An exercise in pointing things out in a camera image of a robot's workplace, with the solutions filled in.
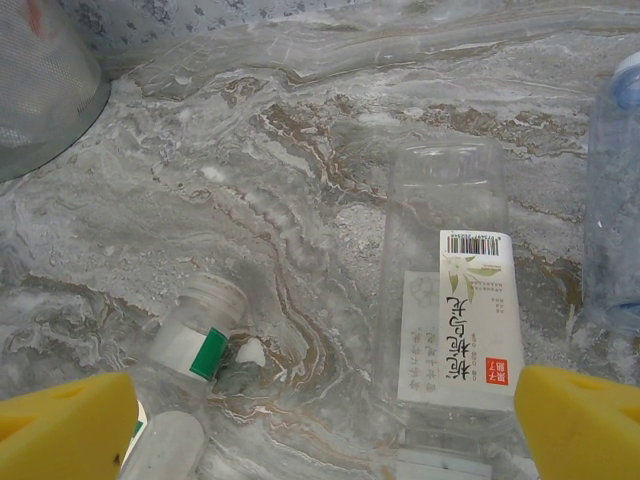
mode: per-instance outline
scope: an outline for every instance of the blue bottle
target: blue bottle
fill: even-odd
[[[591,114],[583,315],[640,334],[640,52],[598,92]]]

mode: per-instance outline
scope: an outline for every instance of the plastic bottle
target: plastic bottle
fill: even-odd
[[[503,162],[494,141],[450,137],[404,146],[392,165],[372,383],[405,422],[398,480],[491,478],[486,447],[518,436]]]
[[[138,428],[122,480],[182,480],[205,446],[202,409],[231,330],[247,308],[232,283],[200,275],[164,318],[146,358],[128,370],[138,397]]]
[[[640,334],[640,52],[620,63],[591,112],[582,270],[589,321]]]

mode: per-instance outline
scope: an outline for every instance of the mesh basket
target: mesh basket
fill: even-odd
[[[52,0],[0,0],[0,181],[73,143],[100,114],[108,83]]]

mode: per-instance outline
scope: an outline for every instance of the clear plastic bottle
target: clear plastic bottle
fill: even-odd
[[[640,52],[620,63],[591,112],[584,220],[584,317],[640,334]]]
[[[128,370],[139,413],[122,480],[191,475],[205,445],[208,382],[246,308],[244,293],[213,275],[199,275],[179,295],[146,358]]]
[[[503,163],[497,142],[456,136],[404,146],[392,165],[372,383],[406,422],[398,480],[491,478],[485,447],[518,436]]]

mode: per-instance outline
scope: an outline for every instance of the leaf illustration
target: leaf illustration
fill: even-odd
[[[500,271],[500,267],[470,268],[467,271],[482,277],[491,277]]]
[[[458,275],[449,274],[449,282],[451,282],[451,293],[455,293],[458,288]]]
[[[464,281],[467,283],[467,297],[469,298],[469,303],[473,303],[473,296],[475,295],[475,290],[473,289],[473,285],[471,284],[471,280],[465,275]]]

